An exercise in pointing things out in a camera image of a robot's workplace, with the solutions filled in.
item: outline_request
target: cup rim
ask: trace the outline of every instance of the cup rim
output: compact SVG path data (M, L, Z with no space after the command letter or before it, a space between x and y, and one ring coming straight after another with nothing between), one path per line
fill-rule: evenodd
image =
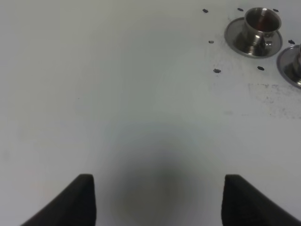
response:
M244 20L245 20L245 23L248 25L248 27L250 27L250 28L253 29L254 31L262 32L262 33L267 33L267 34L268 34L268 33L274 33L274 32L276 32L276 31L278 31L278 30L280 29L281 24L282 24L281 19L280 19L280 16L278 16L277 13L275 13L273 10L271 10L271 9L269 9L269 8L265 8L265 9L266 9L266 11L270 12L271 14L273 14L273 16L276 17L276 19L279 21L279 26L278 26L278 28L275 29L275 30L273 30L273 31L271 31L271 32L259 31L259 30L255 29L255 28L253 28L253 27L247 22L246 17L247 17L247 15L248 15L251 11L254 11L254 10L256 10L256 9L261 9L261 10L262 10L262 9L264 9L264 8L263 8L263 7L255 7L255 8L251 8L251 9L249 9L249 10L245 13Z

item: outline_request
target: metal cup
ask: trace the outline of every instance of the metal cup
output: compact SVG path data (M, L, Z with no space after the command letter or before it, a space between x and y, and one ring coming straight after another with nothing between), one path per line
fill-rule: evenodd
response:
M245 14L242 36L250 46L272 48L271 37L281 27L280 17L267 8L252 8Z
M293 70L298 77L301 77L301 45L299 46L298 54L293 61Z

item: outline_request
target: stainless steel cup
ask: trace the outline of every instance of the stainless steel cup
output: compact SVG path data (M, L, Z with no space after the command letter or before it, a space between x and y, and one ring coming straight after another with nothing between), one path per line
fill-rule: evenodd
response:
M250 46L271 48L271 37L281 27L280 17L267 8L252 8L245 14L242 35Z
M299 46L298 54L293 61L293 70L301 77L301 45Z

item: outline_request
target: circular metal base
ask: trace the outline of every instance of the circular metal base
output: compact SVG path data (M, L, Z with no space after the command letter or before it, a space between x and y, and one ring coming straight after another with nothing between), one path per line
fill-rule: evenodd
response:
M299 47L294 45L283 50L278 56L277 67L285 80L301 89L301 75L298 76L293 70L293 61L299 53Z
M271 37L273 45L270 49L246 44L245 39L241 34L244 23L243 17L235 19L227 26L225 31L225 40L235 52L246 57L267 58L276 54L281 49L282 37L278 31Z

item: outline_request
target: white table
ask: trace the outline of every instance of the white table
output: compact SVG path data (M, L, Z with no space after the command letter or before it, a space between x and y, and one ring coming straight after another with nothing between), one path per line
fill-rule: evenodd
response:
M246 58L223 37L252 7L279 10L282 49L301 43L299 0L3 0L0 224L93 173L97 225L114 225L103 196L127 164L155 168L162 150L193 195L174 225L221 226L232 173L300 218L301 91L277 55Z

